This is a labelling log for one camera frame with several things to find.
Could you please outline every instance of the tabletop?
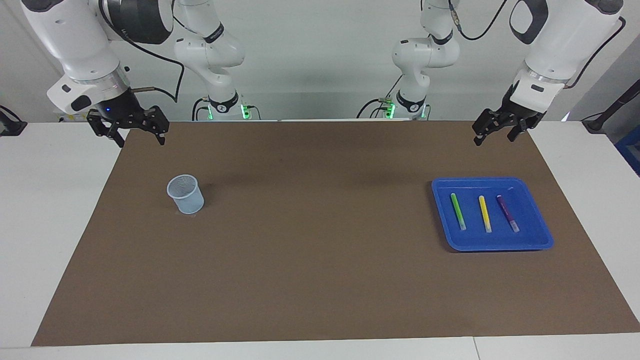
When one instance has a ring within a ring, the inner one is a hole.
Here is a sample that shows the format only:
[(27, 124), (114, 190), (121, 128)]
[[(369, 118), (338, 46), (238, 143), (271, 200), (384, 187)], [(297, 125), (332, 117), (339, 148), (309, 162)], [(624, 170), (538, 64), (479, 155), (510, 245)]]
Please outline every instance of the tabletop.
[[(640, 178), (604, 135), (543, 122), (538, 149), (636, 317)], [(640, 334), (29, 348), (120, 150), (86, 124), (0, 138), (0, 359), (637, 359)]]

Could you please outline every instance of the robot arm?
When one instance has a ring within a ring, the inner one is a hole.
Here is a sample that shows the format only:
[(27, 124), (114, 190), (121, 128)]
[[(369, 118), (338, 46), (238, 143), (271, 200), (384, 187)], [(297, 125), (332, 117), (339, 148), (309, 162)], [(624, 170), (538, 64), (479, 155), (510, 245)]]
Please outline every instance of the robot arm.
[[(122, 20), (118, 28), (129, 30), (130, 37), (136, 38), (135, 26), (125, 26), (130, 20), (127, 16), (137, 14), (127, 9), (127, 5), (134, 4), (136, 0), (121, 0), (112, 5), (106, 2), (101, 6), (109, 12), (113, 24)], [(160, 144), (164, 144), (169, 122), (157, 106), (149, 110), (140, 106), (120, 68), (120, 60), (109, 47), (107, 33), (97, 16), (97, 4), (96, 1), (88, 4), (87, 0), (22, 0), (22, 10), (29, 24), (65, 71), (47, 95), (66, 113), (77, 113), (94, 106), (97, 110), (90, 110), (88, 115), (94, 132), (114, 139), (121, 147), (124, 140), (118, 134), (118, 128), (139, 128), (151, 132)], [(158, 0), (149, 1), (146, 5), (149, 4), (154, 4), (155, 11), (146, 11), (142, 6), (146, 14), (144, 18), (154, 18), (156, 25), (164, 31), (147, 31), (156, 34), (155, 41), (162, 42), (163, 37), (168, 37), (170, 28), (167, 29), (162, 20)], [(123, 13), (127, 10), (128, 15), (118, 15), (117, 10)]]
[(178, 0), (178, 4), (189, 33), (176, 41), (176, 57), (207, 85), (214, 119), (244, 119), (242, 98), (225, 70), (244, 62), (244, 47), (225, 30), (211, 0)]
[(429, 33), (426, 38), (402, 40), (394, 47), (393, 61), (403, 73), (393, 97), (397, 118), (419, 118), (430, 85), (425, 70), (451, 66), (460, 57), (447, 0), (425, 0), (420, 23)]
[(508, 138), (535, 128), (556, 95), (609, 36), (622, 0), (520, 0), (511, 30), (531, 50), (497, 111), (485, 109), (473, 125), (480, 146), (491, 133), (514, 126)]

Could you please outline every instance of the purple marker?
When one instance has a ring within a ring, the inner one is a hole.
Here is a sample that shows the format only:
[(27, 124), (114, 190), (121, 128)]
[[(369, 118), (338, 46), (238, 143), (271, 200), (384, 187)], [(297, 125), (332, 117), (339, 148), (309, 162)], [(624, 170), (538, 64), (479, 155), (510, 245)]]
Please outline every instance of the purple marker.
[(507, 209), (507, 203), (504, 202), (502, 195), (498, 195), (496, 199), (498, 199), (498, 204), (500, 204), (500, 207), (502, 208), (502, 212), (504, 213), (504, 216), (507, 218), (509, 225), (511, 225), (513, 232), (514, 233), (519, 232), (520, 228), (518, 227), (518, 224), (516, 224), (516, 220), (511, 216), (511, 213), (509, 213), (509, 209)]

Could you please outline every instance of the green marker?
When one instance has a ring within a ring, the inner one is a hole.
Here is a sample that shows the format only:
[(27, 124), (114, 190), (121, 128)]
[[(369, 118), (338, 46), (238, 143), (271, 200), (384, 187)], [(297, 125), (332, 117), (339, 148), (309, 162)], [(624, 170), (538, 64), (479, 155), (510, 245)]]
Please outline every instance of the green marker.
[(460, 224), (460, 230), (467, 230), (465, 225), (465, 218), (462, 217), (462, 211), (460, 210), (460, 204), (458, 204), (458, 197), (455, 193), (451, 193), (451, 202), (453, 202), (453, 208), (456, 210), (456, 216), (458, 217), (458, 223)]

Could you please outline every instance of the yellow marker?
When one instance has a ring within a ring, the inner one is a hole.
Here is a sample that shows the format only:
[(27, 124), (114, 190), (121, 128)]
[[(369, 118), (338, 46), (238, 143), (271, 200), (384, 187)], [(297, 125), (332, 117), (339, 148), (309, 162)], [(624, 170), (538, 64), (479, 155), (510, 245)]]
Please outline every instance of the yellow marker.
[(484, 196), (480, 196), (478, 200), (480, 200), (480, 210), (482, 210), (482, 219), (484, 220), (484, 230), (486, 230), (487, 233), (490, 233), (491, 222), (489, 221), (489, 211), (486, 209), (486, 202), (484, 201)]

